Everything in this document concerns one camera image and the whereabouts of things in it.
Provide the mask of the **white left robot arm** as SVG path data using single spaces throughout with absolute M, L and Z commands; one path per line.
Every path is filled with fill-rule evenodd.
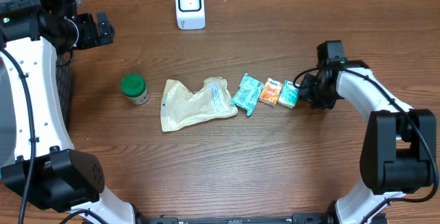
M 105 13 L 79 14 L 82 0 L 9 0 L 1 4 L 1 59 L 11 86 L 16 127 L 14 162 L 4 185 L 40 210 L 91 223 L 141 223 L 135 207 L 105 185 L 97 157 L 76 150 L 66 129 L 57 77 L 74 50 L 111 44 Z

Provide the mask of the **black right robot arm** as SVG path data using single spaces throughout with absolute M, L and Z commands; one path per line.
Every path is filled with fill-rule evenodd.
M 294 223 L 386 223 L 382 210 L 393 202 L 423 203 L 439 188 L 436 117 L 396 98 L 361 60 L 349 60 L 341 41 L 316 48 L 313 75 L 297 75 L 299 98 L 312 109 L 351 103 L 367 123 L 360 155 L 361 178 L 324 214 L 294 214 Z

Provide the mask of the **beige plastic pouch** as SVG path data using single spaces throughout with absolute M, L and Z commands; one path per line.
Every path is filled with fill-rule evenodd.
M 164 132 L 218 118 L 235 116 L 238 109 L 230 104 L 228 82 L 221 76 L 209 77 L 193 93 L 178 80 L 168 79 L 161 101 L 160 120 Z

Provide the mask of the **teal wipes packet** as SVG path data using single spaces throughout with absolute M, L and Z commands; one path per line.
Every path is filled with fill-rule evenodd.
M 264 84 L 245 73 L 239 84 L 239 89 L 232 97 L 230 104 L 246 110 L 247 116 L 253 114 Z

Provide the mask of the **green lid jar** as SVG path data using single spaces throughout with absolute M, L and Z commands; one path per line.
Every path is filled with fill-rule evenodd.
M 121 81 L 121 90 L 133 104 L 144 104 L 150 98 L 147 84 L 138 74 L 126 75 Z

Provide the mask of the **teal tissue pack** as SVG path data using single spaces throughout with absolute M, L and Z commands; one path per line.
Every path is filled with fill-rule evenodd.
M 291 81 L 285 80 L 278 97 L 278 103 L 290 109 L 296 106 L 299 89 Z

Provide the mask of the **orange tissue pack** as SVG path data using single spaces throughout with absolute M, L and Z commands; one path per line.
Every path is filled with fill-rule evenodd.
M 275 107 L 281 94 L 282 88 L 282 82 L 279 82 L 272 78 L 268 78 L 259 96 L 259 100 L 265 104 Z

